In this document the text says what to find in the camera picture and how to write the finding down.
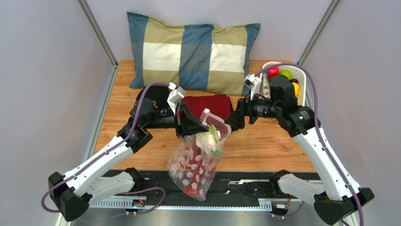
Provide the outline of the toy cauliflower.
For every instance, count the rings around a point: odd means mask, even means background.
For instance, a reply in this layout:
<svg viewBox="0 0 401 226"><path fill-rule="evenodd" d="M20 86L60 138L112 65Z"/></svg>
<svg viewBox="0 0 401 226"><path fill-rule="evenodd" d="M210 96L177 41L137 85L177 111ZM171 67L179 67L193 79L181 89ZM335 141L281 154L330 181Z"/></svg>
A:
<svg viewBox="0 0 401 226"><path fill-rule="evenodd" d="M203 132L196 135L196 145L208 155L221 156L222 149L218 145L221 139L220 132L214 125L209 126L209 132Z"/></svg>

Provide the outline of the clear zip top bag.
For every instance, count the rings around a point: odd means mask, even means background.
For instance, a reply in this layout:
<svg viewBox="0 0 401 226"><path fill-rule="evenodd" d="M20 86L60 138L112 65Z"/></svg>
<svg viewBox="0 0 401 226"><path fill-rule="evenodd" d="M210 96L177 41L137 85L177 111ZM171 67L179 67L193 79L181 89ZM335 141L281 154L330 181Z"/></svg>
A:
<svg viewBox="0 0 401 226"><path fill-rule="evenodd" d="M185 136L167 168L170 178L185 195L204 201L232 129L208 108L202 112L200 121L209 131Z"/></svg>

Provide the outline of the red toy lobster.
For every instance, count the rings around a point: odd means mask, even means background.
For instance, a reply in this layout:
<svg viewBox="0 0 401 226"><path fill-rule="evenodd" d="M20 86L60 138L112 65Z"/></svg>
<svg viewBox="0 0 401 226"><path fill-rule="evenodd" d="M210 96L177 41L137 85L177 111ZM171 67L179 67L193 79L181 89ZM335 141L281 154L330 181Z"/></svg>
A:
<svg viewBox="0 0 401 226"><path fill-rule="evenodd" d="M185 151L184 172L181 184L184 194L198 200L206 200L206 194L215 178L219 159L200 149Z"/></svg>

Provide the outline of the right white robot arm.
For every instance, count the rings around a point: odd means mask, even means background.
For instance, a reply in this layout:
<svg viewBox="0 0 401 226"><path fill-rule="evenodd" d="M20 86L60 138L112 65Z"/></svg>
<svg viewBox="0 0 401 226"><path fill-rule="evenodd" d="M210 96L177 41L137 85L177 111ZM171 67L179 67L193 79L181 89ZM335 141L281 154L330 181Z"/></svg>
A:
<svg viewBox="0 0 401 226"><path fill-rule="evenodd" d="M298 104L295 87L289 80L273 81L270 97L261 97L257 93L261 85L258 77L248 75L244 84L250 93L238 100L236 110L225 123L242 129L246 124L245 117L249 117L250 124L258 118L276 119L302 147L322 181L319 186L281 170L269 178L273 195L288 194L312 205L321 220L331 226L360 211L374 198L370 188L361 187L348 174L331 150L315 112Z"/></svg>

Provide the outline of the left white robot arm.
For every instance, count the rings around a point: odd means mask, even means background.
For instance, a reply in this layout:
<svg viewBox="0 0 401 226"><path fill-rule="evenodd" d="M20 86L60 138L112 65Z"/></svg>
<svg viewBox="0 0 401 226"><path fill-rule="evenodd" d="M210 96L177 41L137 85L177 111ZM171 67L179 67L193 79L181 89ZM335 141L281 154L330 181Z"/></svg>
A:
<svg viewBox="0 0 401 226"><path fill-rule="evenodd" d="M148 129L174 128L180 138L209 131L206 123L195 118L185 103L178 100L167 103L169 109L161 112L149 98L138 99L128 122L101 151L64 174L54 172L48 177L49 190L41 201L43 209L52 212L45 205L49 196L57 207L54 212L71 222L100 200L132 192L142 181L135 168L109 179L100 180L100 177L143 148L153 138Z"/></svg>

